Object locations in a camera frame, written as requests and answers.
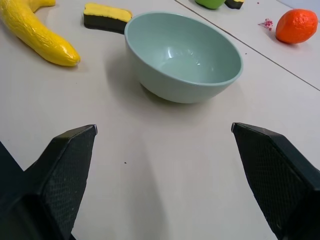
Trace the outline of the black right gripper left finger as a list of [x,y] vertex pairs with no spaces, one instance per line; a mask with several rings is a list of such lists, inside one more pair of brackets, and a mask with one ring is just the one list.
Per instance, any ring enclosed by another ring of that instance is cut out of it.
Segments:
[[97,126],[90,124],[54,137],[26,170],[1,146],[1,239],[74,238],[97,133]]

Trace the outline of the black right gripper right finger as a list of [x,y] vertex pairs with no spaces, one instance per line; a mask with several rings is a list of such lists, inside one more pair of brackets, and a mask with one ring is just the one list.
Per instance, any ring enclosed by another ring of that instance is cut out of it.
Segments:
[[320,171],[282,134],[231,126],[248,185],[279,240],[320,238]]

